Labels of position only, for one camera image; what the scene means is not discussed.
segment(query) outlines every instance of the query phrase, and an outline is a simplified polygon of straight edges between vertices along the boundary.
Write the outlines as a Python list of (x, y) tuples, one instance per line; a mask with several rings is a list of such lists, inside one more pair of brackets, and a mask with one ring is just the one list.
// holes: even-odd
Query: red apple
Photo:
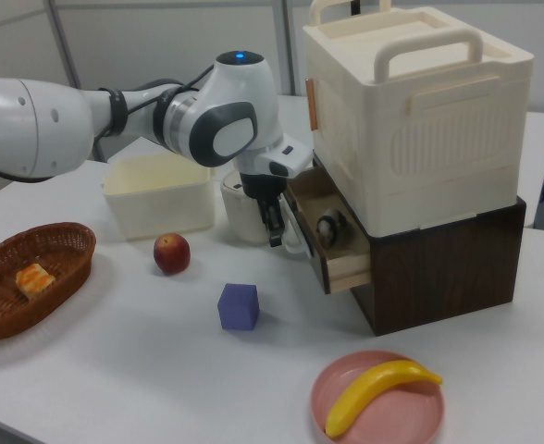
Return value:
[(190, 263), (190, 245), (178, 233), (162, 234), (155, 241), (153, 258), (165, 273), (179, 273)]

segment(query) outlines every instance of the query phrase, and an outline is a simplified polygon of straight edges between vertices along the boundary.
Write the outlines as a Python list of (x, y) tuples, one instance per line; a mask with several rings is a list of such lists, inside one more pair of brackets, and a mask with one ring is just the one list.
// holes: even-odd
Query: wooden box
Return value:
[[(350, 289), (376, 335), (513, 300), (525, 203), (434, 228), (366, 235), (323, 167), (290, 180), (285, 197), (326, 293)], [(329, 208), (347, 217), (334, 246), (315, 234)]]

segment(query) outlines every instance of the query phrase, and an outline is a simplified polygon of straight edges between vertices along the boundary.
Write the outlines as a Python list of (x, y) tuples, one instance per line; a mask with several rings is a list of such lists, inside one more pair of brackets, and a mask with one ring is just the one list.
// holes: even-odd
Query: wicker basket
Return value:
[[(91, 273), (94, 248), (93, 232), (70, 222), (32, 228), (0, 243), (0, 339), (36, 325), (74, 294)], [(33, 263), (56, 280), (29, 300), (15, 277)]]

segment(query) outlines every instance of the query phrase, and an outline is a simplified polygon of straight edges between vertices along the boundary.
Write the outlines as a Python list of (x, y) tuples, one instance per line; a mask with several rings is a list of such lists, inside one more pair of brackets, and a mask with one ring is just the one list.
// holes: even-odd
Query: purple cube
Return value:
[(226, 284), (218, 300), (220, 324), (226, 330), (253, 330), (260, 314), (255, 285)]

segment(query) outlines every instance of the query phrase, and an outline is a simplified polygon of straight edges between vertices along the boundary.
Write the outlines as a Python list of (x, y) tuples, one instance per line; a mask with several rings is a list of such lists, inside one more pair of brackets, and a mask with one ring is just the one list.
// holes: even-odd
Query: open drawer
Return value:
[[(371, 281), (369, 241), (323, 167), (314, 167), (289, 180), (285, 198), (307, 238), (312, 265), (327, 294)], [(336, 242), (324, 248), (316, 235), (317, 221), (328, 209), (346, 217)]]

